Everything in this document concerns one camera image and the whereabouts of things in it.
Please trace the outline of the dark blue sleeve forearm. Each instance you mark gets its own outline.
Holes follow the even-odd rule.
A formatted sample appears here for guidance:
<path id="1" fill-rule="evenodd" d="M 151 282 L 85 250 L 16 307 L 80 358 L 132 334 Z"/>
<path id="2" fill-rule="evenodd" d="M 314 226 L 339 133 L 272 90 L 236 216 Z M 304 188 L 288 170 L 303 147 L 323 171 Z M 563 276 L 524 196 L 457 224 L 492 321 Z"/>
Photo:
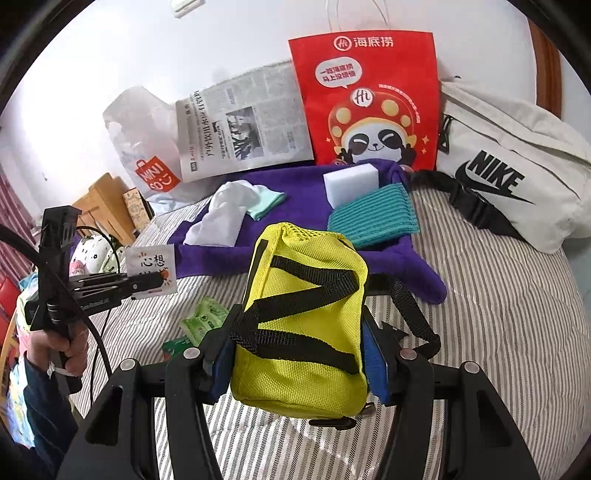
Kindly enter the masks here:
<path id="1" fill-rule="evenodd" d="M 56 379 L 28 359 L 24 365 L 27 377 L 24 400 L 34 446 L 20 445 L 20 456 L 31 479 L 55 479 L 78 426 Z"/>

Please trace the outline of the left hand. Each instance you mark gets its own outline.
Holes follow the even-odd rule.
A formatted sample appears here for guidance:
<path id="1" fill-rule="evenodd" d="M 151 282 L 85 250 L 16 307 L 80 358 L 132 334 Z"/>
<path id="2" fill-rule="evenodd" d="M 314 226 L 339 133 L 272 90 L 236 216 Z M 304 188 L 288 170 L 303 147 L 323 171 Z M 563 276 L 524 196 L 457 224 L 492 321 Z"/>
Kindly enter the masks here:
<path id="1" fill-rule="evenodd" d="M 80 377 L 87 367 L 88 329 L 78 322 L 69 333 L 69 339 L 51 330 L 32 331 L 29 338 L 27 360 L 39 370 L 47 371 L 52 352 L 64 353 L 67 357 L 64 369 Z"/>

